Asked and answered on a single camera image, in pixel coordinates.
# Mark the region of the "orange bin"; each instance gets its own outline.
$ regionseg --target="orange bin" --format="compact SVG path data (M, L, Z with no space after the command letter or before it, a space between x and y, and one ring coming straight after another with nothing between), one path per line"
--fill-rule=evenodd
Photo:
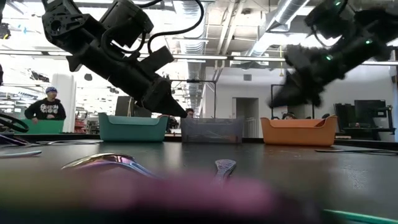
M296 146L331 146L335 141L337 116L327 119L261 118L266 144Z

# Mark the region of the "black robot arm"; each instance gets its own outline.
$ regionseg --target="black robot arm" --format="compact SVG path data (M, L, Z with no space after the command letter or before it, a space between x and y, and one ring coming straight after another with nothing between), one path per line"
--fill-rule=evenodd
M2 21L2 12L6 7L6 0L0 0L0 23Z
M152 112L187 116L172 97L170 81L156 74L158 69L174 61L168 48L162 47L138 61L145 36L154 28L140 6L129 0L115 0L97 21L89 14L82 14L72 0L50 3L43 0L43 4L45 36L53 45L72 54L67 56L71 72L84 65L132 96L139 106ZM134 51L111 43L113 40L120 46L131 47L140 35L141 45Z
M305 18L305 24L326 39L339 41L331 47L287 47L286 63L295 72L287 75L284 86L269 102L270 107L312 103L321 105L320 93L324 86L345 73L374 58L389 60L391 48L386 44L398 37L398 8L392 3L387 8L354 11L347 0L325 0Z

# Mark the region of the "teal object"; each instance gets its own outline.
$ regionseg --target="teal object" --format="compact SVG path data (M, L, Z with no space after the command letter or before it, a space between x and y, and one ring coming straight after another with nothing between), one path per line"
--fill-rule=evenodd
M379 218L370 215L362 215L351 212L342 212L334 210L325 210L327 212L333 213L344 219L346 221L357 222L357 223L367 223L367 224L398 224L398 220L392 220L389 218Z
M60 134L63 129L63 121L54 121L54 120L38 120L37 124L33 124L30 119L22 120L29 127L29 131L26 133L20 133L15 131L18 134Z
M98 119L99 136L103 141L161 142L164 140L168 117L139 118L98 113Z

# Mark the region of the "pillar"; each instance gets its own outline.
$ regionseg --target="pillar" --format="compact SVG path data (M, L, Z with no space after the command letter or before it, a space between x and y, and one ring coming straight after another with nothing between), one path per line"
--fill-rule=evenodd
M75 130L76 111L76 80L71 74L56 73L51 80L52 86L58 90L57 98L65 108L67 118L63 122L63 132Z

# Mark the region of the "desk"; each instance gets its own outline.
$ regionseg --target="desk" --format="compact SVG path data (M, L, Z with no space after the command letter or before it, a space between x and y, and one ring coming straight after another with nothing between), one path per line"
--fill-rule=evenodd
M394 132L395 129L390 129L390 128L344 128L343 129L347 135L355 135L355 134L369 134L371 133L371 139L373 141L380 141L380 135L379 133L388 133L388 132Z
M355 148L334 146L336 149ZM79 146L44 146L40 157L2 159L0 169L60 168L75 159L103 152L129 154L146 168L158 172L190 169L215 171L217 159L237 161L233 177L266 180L293 194L313 195L328 180L330 208L398 219L398 158L366 154L315 152L315 147L263 144L101 143ZM316 175L325 169L325 176Z

